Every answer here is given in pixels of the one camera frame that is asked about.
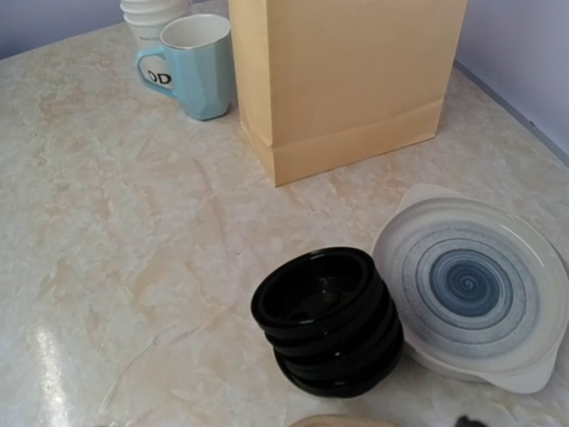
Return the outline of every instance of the paper bag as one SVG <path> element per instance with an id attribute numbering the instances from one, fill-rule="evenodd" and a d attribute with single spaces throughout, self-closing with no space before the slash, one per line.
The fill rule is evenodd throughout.
<path id="1" fill-rule="evenodd" d="M 245 135 L 276 185 L 433 138 L 467 0 L 229 0 Z"/>

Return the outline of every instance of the wall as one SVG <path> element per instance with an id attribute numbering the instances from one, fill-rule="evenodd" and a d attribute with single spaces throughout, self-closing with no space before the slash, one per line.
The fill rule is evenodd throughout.
<path id="1" fill-rule="evenodd" d="M 457 60 L 569 154 L 569 0 L 470 0 Z"/>
<path id="2" fill-rule="evenodd" d="M 119 0 L 0 0 L 0 59 L 122 20 Z"/>

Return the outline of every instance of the marble countertop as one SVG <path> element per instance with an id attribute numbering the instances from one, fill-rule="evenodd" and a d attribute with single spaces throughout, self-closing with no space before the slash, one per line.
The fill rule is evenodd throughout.
<path id="1" fill-rule="evenodd" d="M 0 425 L 569 425 L 568 340 L 532 396 L 404 359 L 361 398 L 319 399 L 249 313 L 294 256 L 369 250 L 418 182 L 520 214 L 569 259 L 569 171 L 505 110 L 454 72 L 433 141 L 275 189 L 237 111 L 186 117 L 134 54 L 121 24 L 0 61 Z"/>

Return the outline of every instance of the stack of black bowls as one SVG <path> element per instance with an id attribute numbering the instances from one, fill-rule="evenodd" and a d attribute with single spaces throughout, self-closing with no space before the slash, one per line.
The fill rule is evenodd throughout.
<path id="1" fill-rule="evenodd" d="M 353 398 L 401 358 L 403 329 L 372 258 L 334 247 L 288 262 L 259 286 L 252 314 L 284 375 L 316 396 Z"/>

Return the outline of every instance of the light blue mug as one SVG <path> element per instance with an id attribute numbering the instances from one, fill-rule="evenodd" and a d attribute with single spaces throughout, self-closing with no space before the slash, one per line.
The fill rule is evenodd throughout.
<path id="1" fill-rule="evenodd" d="M 177 99 L 189 116 L 209 120 L 223 116 L 234 93 L 231 25 L 218 15 L 191 15 L 173 20 L 160 33 L 159 46 L 139 51 L 136 69 L 142 83 Z M 140 62 L 148 56 L 163 58 L 173 89 L 144 78 Z"/>

